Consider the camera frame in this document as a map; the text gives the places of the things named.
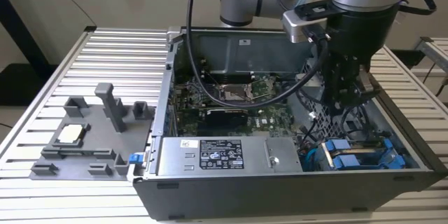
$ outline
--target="robotic arm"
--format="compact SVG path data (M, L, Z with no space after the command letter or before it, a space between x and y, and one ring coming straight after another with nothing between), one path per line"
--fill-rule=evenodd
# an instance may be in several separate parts
M338 107L358 106L380 91L370 74L371 59L384 45L398 11L430 15L436 10L432 0L426 0L430 10L403 6L402 1L324 0L284 12L284 28L292 42L299 32L314 39L304 28L310 23L327 22L331 58L320 74L326 83L323 102L334 114L342 113Z
M247 26L255 16L279 18L291 42L300 42L299 37L306 35L320 52L316 66L290 90L260 104L242 105L216 99L200 81L192 53L194 0L190 0L187 49L204 92L223 106L255 108L286 99L319 72L326 86L322 102L328 106L331 114L340 114L346 107L359 106L380 91L370 74L371 59L384 45L398 11L430 15L436 10L432 0L426 0L430 9L404 6L403 2L404 0L324 0L306 4L306 0L222 0L220 20L227 26Z

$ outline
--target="metal frame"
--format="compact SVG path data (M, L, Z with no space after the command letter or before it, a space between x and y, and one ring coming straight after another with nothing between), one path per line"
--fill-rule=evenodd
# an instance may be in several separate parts
M420 50L448 73L448 39L423 37L416 50Z
M138 33L162 33L155 30L103 29L110 31L108 36L126 37L127 40L116 40L122 50L135 50L128 44L162 41L162 36L143 35ZM84 33L75 48L71 50L51 80L43 88L24 116L19 120L10 135L0 145L0 220L23 220L24 223L60 224L62 222L106 223L136 222L156 223L148 217L143 203L136 195L130 182L100 181L31 181L30 174L34 159L40 154L40 148L48 143L64 114L60 112L60 102L54 99L56 88L71 88L86 92L98 79L114 79L123 86L151 90L148 78L142 77L136 64L140 57L150 58L150 53L140 55L110 55L96 60L102 63L122 63L122 69L110 69L111 72L134 72L132 78L92 77L88 74L78 77L64 77L76 58L76 51L84 47L87 37L92 33ZM138 40L139 36L147 36L147 42ZM431 94L418 78L403 66L400 60L387 48L382 49L372 59L372 74L375 75L395 105L410 120L430 148L436 153L444 166L448 166L448 111L440 101ZM136 96L122 93L118 97L132 102ZM260 217L250 219L203 220L202 223L375 223L375 224L446 224L448 221L448 179L438 182L428 190L400 195L395 200L379 208L376 212L306 215L287 217Z

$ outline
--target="ventilation grille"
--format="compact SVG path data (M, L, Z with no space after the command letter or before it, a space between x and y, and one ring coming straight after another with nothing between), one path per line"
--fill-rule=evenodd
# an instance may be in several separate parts
M311 69L312 62L308 61L308 63L303 67L303 73L308 73ZM340 128L340 117L336 116L331 118L330 116L330 110L327 106L323 106L322 104L311 101L310 99L303 97L303 102L307 106L307 109L311 109L314 112L318 113L318 124L314 129L314 132L316 132L314 135L318 138L326 138L326 137L338 137L343 135L343 131Z

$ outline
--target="metal rail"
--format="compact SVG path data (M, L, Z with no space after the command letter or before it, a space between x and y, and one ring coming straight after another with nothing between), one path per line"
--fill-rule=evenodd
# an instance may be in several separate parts
M112 82L126 104L158 104L166 31L98 29L84 33L23 118L0 145L0 220L26 223L156 223L128 182L32 181L27 177L40 150L66 115L70 95L100 101L94 88ZM448 166L448 110L384 48L372 73L430 147ZM423 192L406 193L374 213L203 220L204 223L375 223L448 222L448 180Z

